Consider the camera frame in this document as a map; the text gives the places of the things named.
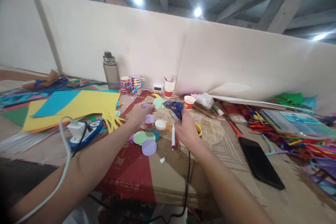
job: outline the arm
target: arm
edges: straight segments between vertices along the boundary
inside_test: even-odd
[[[182,123],[176,122],[177,135],[202,166],[225,220],[235,224],[273,223],[239,178],[199,138],[188,111],[182,110],[182,118]]]
[[[143,123],[145,116],[155,111],[154,105],[142,108],[136,104],[129,120],[111,134],[78,153],[71,159],[63,184],[56,194],[26,223],[62,223],[71,211],[99,184],[117,154]],[[22,200],[10,209],[16,222],[45,200],[58,185],[64,165],[50,174]]]

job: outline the smartphone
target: smartphone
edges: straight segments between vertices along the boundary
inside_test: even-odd
[[[239,138],[239,142],[254,176],[275,188],[280,190],[285,189],[283,182],[260,145],[255,141],[243,137]]]

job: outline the white partition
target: white partition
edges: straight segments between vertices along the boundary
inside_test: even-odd
[[[190,19],[88,0],[35,1],[65,75],[105,81],[104,51],[120,76],[143,75],[147,88],[177,75]]]
[[[192,20],[175,91],[203,93],[226,82],[251,87],[236,95],[245,99],[302,91],[319,95],[320,112],[330,113],[331,107],[336,112],[333,66],[334,45]]]
[[[0,0],[0,64],[48,74],[56,63],[34,0]]]

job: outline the white cable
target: white cable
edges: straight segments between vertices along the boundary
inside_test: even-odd
[[[62,177],[61,177],[58,185],[56,186],[55,190],[48,196],[48,198],[46,198],[40,205],[38,205],[34,210],[32,210],[30,213],[28,213],[26,216],[24,216],[21,220],[19,220],[18,222],[16,222],[16,224],[24,222],[30,216],[32,216],[34,213],[36,213],[41,207],[43,207],[51,199],[51,197],[53,197],[55,195],[55,193],[58,191],[58,189],[61,187],[61,185],[62,185],[62,183],[64,181],[65,175],[66,175],[66,173],[68,171],[70,159],[71,159],[71,152],[70,152],[71,149],[70,149],[70,146],[67,143],[67,140],[65,139],[63,125],[62,125],[62,121],[64,120],[64,118],[69,118],[70,120],[73,120],[69,116],[64,116],[64,117],[62,117],[62,119],[59,122],[59,128],[60,128],[60,132],[61,132],[61,137],[62,137],[62,140],[63,140],[63,143],[64,143],[64,147],[65,147],[65,150],[66,150],[66,155],[67,155],[67,157],[66,157],[66,163],[65,163],[65,167],[64,167],[64,171],[63,171]]]

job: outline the metal water bottle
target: metal water bottle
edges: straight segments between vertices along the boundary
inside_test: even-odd
[[[103,59],[103,67],[108,88],[119,89],[118,82],[120,81],[120,77],[115,57],[112,56],[111,52],[106,51],[104,53]]]

